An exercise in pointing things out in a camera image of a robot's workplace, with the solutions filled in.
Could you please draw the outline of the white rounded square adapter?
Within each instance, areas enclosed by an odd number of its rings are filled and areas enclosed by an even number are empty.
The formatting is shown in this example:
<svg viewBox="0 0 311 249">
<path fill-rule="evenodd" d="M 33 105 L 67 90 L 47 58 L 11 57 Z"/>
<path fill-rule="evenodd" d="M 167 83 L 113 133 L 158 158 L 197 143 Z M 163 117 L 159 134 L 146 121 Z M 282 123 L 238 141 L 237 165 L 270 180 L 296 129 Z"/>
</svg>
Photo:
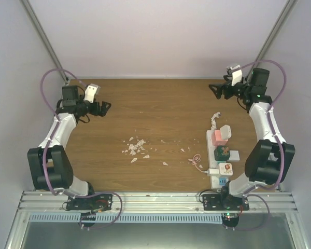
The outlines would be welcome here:
<svg viewBox="0 0 311 249">
<path fill-rule="evenodd" d="M 220 136 L 222 140 L 228 140 L 232 136 L 231 127 L 229 125 L 223 125 L 220 129 Z"/>
</svg>

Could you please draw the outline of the pink cube socket adapter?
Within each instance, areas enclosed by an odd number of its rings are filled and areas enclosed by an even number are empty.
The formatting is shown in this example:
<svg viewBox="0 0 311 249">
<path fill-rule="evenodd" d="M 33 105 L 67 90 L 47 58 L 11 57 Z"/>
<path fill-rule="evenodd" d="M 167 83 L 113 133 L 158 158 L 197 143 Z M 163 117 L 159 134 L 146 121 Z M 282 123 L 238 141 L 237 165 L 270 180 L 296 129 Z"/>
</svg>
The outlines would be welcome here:
<svg viewBox="0 0 311 249">
<path fill-rule="evenodd" d="M 220 130 L 215 130 L 211 137 L 212 145 L 213 146 L 224 146 L 228 142 L 228 140 L 224 140 L 221 138 L 221 132 Z"/>
</svg>

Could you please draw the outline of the green dragon cube adapter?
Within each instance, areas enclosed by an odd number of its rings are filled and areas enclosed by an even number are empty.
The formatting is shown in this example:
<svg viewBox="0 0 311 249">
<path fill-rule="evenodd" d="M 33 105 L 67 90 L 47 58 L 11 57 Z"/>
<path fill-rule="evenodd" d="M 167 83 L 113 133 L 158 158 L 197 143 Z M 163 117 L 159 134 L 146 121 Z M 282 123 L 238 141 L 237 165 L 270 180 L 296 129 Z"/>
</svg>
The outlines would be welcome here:
<svg viewBox="0 0 311 249">
<path fill-rule="evenodd" d="M 214 150 L 214 158 L 216 161 L 228 161 L 230 158 L 229 147 L 217 146 Z"/>
</svg>

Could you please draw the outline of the white plug adapter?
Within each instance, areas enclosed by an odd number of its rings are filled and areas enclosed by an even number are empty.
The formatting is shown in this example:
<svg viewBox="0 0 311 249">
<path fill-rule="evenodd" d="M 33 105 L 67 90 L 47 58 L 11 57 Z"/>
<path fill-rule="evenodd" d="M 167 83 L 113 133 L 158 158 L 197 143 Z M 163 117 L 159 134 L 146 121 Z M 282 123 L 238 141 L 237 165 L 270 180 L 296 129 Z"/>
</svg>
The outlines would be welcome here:
<svg viewBox="0 0 311 249">
<path fill-rule="evenodd" d="M 239 162 L 239 161 L 240 161 L 239 151 L 231 150 L 228 162 Z"/>
</svg>

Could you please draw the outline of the white power strip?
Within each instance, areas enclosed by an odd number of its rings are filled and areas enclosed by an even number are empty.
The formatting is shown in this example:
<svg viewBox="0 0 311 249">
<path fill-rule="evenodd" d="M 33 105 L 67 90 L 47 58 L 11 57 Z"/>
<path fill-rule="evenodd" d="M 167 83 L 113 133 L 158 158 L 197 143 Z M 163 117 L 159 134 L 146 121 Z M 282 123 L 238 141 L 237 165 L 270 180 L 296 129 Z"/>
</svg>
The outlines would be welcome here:
<svg viewBox="0 0 311 249">
<path fill-rule="evenodd" d="M 206 138 L 207 138 L 207 151 L 208 151 L 208 162 L 209 162 L 209 168 L 216 168 L 217 165 L 220 162 L 223 161 L 216 161 L 214 158 L 214 150 L 215 146 L 212 145 L 212 137 L 213 131 L 207 130 L 206 131 Z M 222 186 L 224 186 L 228 181 L 230 177 L 223 177 L 223 176 L 210 176 L 210 183 L 211 183 L 211 189 L 218 190 L 221 189 Z"/>
</svg>

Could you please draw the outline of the white cube adapter red print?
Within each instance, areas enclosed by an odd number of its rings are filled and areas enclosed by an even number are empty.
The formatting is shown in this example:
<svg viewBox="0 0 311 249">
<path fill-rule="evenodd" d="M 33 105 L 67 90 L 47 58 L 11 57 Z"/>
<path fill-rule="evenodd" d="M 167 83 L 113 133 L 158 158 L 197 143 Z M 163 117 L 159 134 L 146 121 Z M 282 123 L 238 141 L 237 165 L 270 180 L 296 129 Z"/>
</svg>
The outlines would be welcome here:
<svg viewBox="0 0 311 249">
<path fill-rule="evenodd" d="M 230 177 L 233 175 L 232 164 L 229 162 L 220 162 L 217 165 L 219 175 L 223 177 Z"/>
</svg>

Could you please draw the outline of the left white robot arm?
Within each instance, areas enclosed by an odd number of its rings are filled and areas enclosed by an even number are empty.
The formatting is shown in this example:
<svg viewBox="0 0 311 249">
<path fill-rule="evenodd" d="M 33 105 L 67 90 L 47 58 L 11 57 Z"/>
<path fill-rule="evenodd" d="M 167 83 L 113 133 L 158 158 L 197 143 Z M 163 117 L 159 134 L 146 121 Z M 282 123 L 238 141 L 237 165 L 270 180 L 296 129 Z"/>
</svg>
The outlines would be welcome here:
<svg viewBox="0 0 311 249">
<path fill-rule="evenodd" d="M 91 115 L 104 117 L 111 103 L 95 99 L 100 90 L 97 85 L 88 85 L 83 94 L 79 94 L 79 89 L 79 86 L 62 88 L 63 96 L 57 102 L 52 126 L 40 145 L 27 152 L 27 159 L 35 189 L 79 197 L 78 203 L 89 210 L 96 205 L 93 187 L 74 175 L 65 148 L 78 123 L 88 123 Z"/>
</svg>

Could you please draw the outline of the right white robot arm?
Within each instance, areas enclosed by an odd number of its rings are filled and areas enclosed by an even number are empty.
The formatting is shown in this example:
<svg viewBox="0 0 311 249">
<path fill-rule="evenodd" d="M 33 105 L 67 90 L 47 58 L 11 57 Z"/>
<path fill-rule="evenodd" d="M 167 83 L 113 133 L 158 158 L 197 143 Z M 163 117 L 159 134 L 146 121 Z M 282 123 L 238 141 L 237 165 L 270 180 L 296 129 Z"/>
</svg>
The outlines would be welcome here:
<svg viewBox="0 0 311 249">
<path fill-rule="evenodd" d="M 232 210 L 247 202 L 247 195 L 258 189 L 273 190 L 284 181 L 295 155 L 295 147 L 281 135 L 275 117 L 273 100 L 266 95 L 269 71 L 254 68 L 249 80 L 243 77 L 241 67 L 227 68 L 225 83 L 209 85 L 217 99 L 235 96 L 242 100 L 253 121 L 257 144 L 245 163 L 245 172 L 221 187 L 219 204 Z"/>
</svg>

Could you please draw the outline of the white usb charger plug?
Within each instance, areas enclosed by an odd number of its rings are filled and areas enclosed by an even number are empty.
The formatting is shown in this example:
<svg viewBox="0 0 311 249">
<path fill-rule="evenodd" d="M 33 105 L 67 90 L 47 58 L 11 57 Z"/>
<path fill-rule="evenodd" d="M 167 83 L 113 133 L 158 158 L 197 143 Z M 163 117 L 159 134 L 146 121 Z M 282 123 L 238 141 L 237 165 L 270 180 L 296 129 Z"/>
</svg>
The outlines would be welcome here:
<svg viewBox="0 0 311 249">
<path fill-rule="evenodd" d="M 219 175 L 219 170 L 216 168 L 209 168 L 207 170 L 207 175 L 208 176 L 218 176 Z"/>
</svg>

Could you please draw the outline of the white paper scrap pile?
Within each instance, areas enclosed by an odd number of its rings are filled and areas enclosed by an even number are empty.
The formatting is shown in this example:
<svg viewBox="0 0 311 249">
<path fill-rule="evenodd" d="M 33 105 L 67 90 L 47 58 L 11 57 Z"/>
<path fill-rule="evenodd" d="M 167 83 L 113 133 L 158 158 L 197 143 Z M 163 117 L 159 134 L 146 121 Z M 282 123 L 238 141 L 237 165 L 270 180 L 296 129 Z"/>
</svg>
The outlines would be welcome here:
<svg viewBox="0 0 311 249">
<path fill-rule="evenodd" d="M 148 148 L 148 146 L 151 145 L 151 142 L 148 139 L 132 136 L 127 140 L 123 140 L 122 144 L 124 148 L 121 153 L 128 157 L 128 162 L 130 164 L 151 158 L 151 148 Z"/>
</svg>

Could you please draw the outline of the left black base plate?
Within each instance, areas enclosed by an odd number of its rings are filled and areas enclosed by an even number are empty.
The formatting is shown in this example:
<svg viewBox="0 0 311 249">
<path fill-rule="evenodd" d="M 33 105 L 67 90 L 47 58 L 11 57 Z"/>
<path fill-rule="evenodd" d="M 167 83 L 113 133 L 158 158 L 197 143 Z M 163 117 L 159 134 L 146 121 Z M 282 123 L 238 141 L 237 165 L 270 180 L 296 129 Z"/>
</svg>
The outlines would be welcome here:
<svg viewBox="0 0 311 249">
<path fill-rule="evenodd" d="M 69 197 L 62 204 L 62 209 L 65 211 L 90 211 L 104 212 L 111 210 L 112 194 L 102 194 L 92 198 L 72 198 Z"/>
</svg>

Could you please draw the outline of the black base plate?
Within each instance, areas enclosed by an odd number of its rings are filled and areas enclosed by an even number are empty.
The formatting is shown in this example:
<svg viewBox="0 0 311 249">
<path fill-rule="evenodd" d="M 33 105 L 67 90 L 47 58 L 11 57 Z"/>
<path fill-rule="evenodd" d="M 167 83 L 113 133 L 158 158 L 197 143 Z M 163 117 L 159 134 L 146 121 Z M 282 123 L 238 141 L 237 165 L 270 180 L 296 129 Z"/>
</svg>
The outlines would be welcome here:
<svg viewBox="0 0 311 249">
<path fill-rule="evenodd" d="M 205 211 L 249 211 L 249 204 L 242 198 L 223 195 L 213 191 L 203 191 L 199 194 L 199 201 Z"/>
<path fill-rule="evenodd" d="M 90 211 L 104 212 L 111 210 L 112 194 L 102 194 L 92 198 L 72 198 L 69 197 L 62 204 L 62 209 L 65 211 Z"/>
</svg>

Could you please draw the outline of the aluminium frame post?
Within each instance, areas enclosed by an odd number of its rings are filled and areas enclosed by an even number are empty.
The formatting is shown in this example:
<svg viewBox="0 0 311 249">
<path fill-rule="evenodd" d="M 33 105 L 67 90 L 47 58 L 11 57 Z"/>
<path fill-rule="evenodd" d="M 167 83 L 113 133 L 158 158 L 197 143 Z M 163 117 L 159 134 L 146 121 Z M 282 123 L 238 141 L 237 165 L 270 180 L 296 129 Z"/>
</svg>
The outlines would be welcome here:
<svg viewBox="0 0 311 249">
<path fill-rule="evenodd" d="M 45 30 L 43 29 L 35 10 L 33 9 L 30 1 L 28 0 L 20 0 L 20 3 L 22 4 L 27 16 L 29 17 L 32 25 L 34 26 L 36 33 L 38 34 L 38 36 L 40 37 L 43 45 L 45 46 L 52 62 L 54 63 L 54 65 L 56 66 L 56 68 L 59 69 L 63 69 L 62 64 L 59 61 L 59 58 L 57 57 L 47 35 Z"/>
<path fill-rule="evenodd" d="M 257 67 L 258 63 L 257 61 L 263 60 L 264 56 L 268 52 L 269 48 L 271 47 L 272 43 L 276 39 L 277 35 L 279 34 L 281 28 L 283 27 L 284 23 L 288 19 L 289 15 L 291 14 L 293 8 L 295 7 L 297 0 L 287 0 L 283 9 L 281 10 L 276 22 L 274 23 L 269 35 L 267 36 L 264 44 L 262 45 L 255 61 L 256 64 L 254 64 L 250 71 L 248 72 L 248 79 L 250 79 L 252 74 L 252 69 Z"/>
</svg>

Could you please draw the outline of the aluminium front rail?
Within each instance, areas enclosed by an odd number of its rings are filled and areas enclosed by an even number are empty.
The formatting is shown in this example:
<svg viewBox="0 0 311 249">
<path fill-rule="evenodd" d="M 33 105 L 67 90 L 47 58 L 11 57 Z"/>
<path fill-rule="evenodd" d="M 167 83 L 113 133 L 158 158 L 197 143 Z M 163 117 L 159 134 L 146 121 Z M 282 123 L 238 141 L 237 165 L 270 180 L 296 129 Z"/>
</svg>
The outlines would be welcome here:
<svg viewBox="0 0 311 249">
<path fill-rule="evenodd" d="M 196 192 L 120 192 L 125 213 L 203 213 Z M 293 196 L 288 192 L 258 192 L 272 213 L 297 212 Z M 62 204 L 68 200 L 66 195 L 54 196 L 50 192 L 25 191 L 19 211 L 54 212 L 62 211 Z"/>
</svg>

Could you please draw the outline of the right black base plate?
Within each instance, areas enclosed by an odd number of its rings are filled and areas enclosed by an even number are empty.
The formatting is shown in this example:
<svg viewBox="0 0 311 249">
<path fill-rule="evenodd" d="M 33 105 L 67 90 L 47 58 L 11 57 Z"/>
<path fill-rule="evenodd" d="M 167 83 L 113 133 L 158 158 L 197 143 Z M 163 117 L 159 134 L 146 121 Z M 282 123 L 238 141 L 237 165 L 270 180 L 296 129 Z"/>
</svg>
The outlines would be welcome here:
<svg viewBox="0 0 311 249">
<path fill-rule="evenodd" d="M 223 195 L 213 191 L 203 191 L 199 194 L 199 201 L 205 211 L 249 211 L 249 204 L 242 198 Z"/>
</svg>

